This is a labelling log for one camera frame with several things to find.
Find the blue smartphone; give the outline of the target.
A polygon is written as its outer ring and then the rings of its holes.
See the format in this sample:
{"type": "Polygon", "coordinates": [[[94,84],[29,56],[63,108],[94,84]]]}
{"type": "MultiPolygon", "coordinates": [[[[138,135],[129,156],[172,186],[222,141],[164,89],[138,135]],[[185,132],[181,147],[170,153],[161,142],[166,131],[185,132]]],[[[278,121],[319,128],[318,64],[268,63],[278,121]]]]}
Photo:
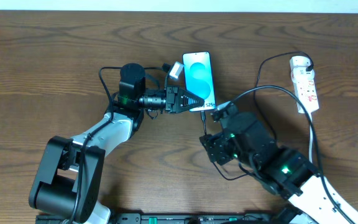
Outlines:
{"type": "Polygon", "coordinates": [[[190,111],[213,110],[216,107],[213,73],[209,52],[182,55],[186,89],[204,99],[204,104],[190,111]]]}

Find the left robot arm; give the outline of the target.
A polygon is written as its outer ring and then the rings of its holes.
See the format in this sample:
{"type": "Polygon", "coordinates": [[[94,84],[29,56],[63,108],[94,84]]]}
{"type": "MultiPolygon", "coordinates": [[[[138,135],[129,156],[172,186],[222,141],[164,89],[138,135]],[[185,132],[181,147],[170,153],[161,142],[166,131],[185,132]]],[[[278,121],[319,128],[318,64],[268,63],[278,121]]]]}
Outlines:
{"type": "Polygon", "coordinates": [[[102,120],[76,136],[54,136],[45,147],[28,202],[56,215],[58,223],[108,223],[111,211],[98,202],[105,157],[129,140],[150,112],[178,114],[204,105],[204,99],[180,86],[146,88],[153,77],[137,63],[117,70],[119,90],[107,94],[102,120]]]}

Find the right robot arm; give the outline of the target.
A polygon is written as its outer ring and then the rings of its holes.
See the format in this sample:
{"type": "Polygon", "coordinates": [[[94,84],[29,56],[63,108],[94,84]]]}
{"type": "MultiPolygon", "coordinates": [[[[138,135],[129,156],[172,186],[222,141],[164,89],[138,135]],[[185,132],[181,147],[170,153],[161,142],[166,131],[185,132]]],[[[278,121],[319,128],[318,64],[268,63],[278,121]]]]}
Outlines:
{"type": "Polygon", "coordinates": [[[358,223],[358,211],[332,187],[321,171],[297,150],[277,146],[252,113],[220,120],[223,130],[200,137],[213,163],[233,159],[273,195],[279,195],[317,223],[358,223]]]}

